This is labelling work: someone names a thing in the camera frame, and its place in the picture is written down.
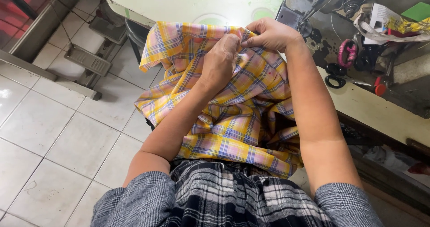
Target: patterned tabletop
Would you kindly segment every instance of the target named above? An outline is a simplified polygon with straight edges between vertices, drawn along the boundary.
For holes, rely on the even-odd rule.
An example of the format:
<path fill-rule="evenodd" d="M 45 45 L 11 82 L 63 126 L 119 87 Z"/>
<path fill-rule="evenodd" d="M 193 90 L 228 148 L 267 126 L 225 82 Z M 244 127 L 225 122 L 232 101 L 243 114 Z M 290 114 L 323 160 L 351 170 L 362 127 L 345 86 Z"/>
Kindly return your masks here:
<path fill-rule="evenodd" d="M 275 18 L 282 3 L 282 0 L 107 1 L 116 13 L 148 26 L 155 21 L 246 26 L 261 17 Z"/>

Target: gray plaid sleeve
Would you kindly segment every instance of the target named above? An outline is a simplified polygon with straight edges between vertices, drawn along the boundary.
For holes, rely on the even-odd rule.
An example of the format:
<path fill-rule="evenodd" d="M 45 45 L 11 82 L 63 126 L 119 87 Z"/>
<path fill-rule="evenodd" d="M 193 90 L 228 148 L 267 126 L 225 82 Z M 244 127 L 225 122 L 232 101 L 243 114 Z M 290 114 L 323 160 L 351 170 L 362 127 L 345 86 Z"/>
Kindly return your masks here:
<path fill-rule="evenodd" d="M 91 227 L 159 226 L 175 202 L 175 183 L 160 171 L 134 178 L 126 188 L 107 191 L 95 204 Z"/>
<path fill-rule="evenodd" d="M 366 193 L 346 183 L 330 183 L 315 192 L 315 203 L 338 227 L 384 226 Z"/>

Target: person's left hand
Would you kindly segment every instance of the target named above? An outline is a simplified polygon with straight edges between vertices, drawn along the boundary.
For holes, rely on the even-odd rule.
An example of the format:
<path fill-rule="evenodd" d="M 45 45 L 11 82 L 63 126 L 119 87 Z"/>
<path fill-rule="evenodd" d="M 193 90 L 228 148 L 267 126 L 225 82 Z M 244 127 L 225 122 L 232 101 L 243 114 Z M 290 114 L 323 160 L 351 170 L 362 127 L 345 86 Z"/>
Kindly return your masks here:
<path fill-rule="evenodd" d="M 218 93 L 233 76 L 240 39 L 235 34 L 224 35 L 205 55 L 199 81 Z"/>

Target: hand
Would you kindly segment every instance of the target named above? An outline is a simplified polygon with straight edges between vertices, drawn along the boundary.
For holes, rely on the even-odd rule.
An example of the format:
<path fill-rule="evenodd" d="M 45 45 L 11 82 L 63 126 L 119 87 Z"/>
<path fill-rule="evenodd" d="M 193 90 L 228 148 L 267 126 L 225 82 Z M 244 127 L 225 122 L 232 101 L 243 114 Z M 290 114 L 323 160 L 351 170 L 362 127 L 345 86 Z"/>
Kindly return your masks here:
<path fill-rule="evenodd" d="M 235 34 L 224 35 L 205 55 L 202 75 L 198 82 L 218 93 L 233 76 L 240 39 Z"/>
<path fill-rule="evenodd" d="M 244 48 L 263 46 L 284 53 L 287 45 L 303 42 L 303 38 L 298 31 L 269 17 L 251 22 L 246 26 L 246 29 L 260 35 L 244 41 L 241 45 Z"/>

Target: paper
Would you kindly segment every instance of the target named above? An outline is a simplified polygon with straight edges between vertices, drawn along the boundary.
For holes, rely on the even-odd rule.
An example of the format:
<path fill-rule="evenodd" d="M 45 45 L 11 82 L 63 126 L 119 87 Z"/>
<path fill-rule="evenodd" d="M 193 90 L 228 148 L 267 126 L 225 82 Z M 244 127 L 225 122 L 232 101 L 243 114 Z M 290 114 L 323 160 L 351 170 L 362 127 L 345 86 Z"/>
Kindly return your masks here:
<path fill-rule="evenodd" d="M 388 22 L 391 16 L 400 18 L 398 14 L 396 14 L 394 11 L 390 10 L 389 8 L 381 4 L 373 4 L 369 26 L 372 26 L 377 32 L 383 32 L 385 29 L 384 25 Z M 382 45 L 386 42 L 388 41 L 387 40 L 375 41 L 369 38 L 365 38 L 363 44 Z"/>

